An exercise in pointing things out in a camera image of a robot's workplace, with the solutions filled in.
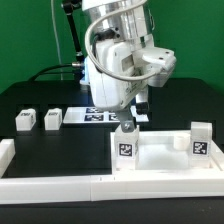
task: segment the black table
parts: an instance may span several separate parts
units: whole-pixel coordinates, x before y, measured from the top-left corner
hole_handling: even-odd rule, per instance
[[[211,122],[224,150],[224,96],[198,79],[170,79],[149,88],[150,122],[142,131],[186,130],[191,121]],[[16,156],[3,178],[110,174],[110,132],[118,124],[63,124],[44,130],[49,109],[93,106],[89,92],[73,81],[15,83],[0,95],[0,139],[15,139]],[[31,132],[17,132],[15,117],[34,108]],[[2,205],[4,223],[223,223],[223,198]]]

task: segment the small white cube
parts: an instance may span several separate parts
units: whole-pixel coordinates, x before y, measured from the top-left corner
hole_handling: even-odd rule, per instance
[[[58,108],[48,110],[44,123],[45,130],[59,130],[62,123],[62,110]]]
[[[36,123],[36,111],[34,109],[22,110],[16,117],[17,131],[30,131]]]
[[[116,169],[135,170],[139,162],[139,126],[131,133],[123,133],[121,126],[115,131]]]
[[[13,156],[15,155],[15,145],[13,139],[4,139],[0,143],[0,178],[5,173]]]

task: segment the green wall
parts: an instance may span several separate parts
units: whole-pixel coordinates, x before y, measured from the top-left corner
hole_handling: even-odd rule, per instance
[[[55,0],[62,60],[67,63],[75,56],[60,4]],[[50,5],[50,0],[1,2],[0,92],[58,64]],[[176,52],[173,77],[200,78],[224,93],[224,1],[151,0],[149,5],[156,23],[156,45]],[[86,18],[80,10],[75,14],[83,46]]]

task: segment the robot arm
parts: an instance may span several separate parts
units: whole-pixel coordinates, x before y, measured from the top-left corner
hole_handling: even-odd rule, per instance
[[[147,85],[165,84],[176,63],[174,53],[154,47],[147,0],[83,0],[82,8],[92,21],[85,44],[94,104],[99,110],[115,111],[122,131],[132,132],[131,100],[137,96],[144,103]],[[113,35],[100,38],[91,48],[91,34],[108,30]]]

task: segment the white tray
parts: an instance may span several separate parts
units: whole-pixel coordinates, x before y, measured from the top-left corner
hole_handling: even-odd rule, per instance
[[[140,132],[135,171],[116,171],[112,144],[112,175],[1,179],[0,204],[224,196],[221,150],[212,142],[210,168],[188,169],[186,152],[172,147],[175,133]]]

